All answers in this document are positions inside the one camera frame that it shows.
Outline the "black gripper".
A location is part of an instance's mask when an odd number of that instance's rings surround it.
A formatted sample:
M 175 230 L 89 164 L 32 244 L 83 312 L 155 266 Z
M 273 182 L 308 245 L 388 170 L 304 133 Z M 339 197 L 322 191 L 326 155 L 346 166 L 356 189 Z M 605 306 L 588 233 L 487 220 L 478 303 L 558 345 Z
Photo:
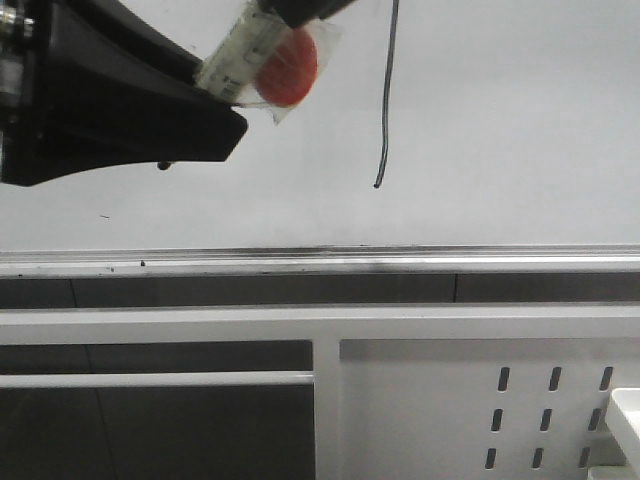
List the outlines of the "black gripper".
M 226 161 L 248 125 L 197 64 L 119 1 L 3 1 L 1 181 Z

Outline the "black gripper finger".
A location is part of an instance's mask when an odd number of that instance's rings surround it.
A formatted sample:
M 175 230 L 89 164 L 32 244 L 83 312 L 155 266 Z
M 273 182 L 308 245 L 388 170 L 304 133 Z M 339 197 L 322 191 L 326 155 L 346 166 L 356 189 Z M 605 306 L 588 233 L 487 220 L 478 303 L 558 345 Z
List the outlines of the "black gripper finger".
M 315 19 L 328 19 L 353 3 L 354 0 L 262 0 L 259 7 L 278 15 L 288 27 L 299 28 Z

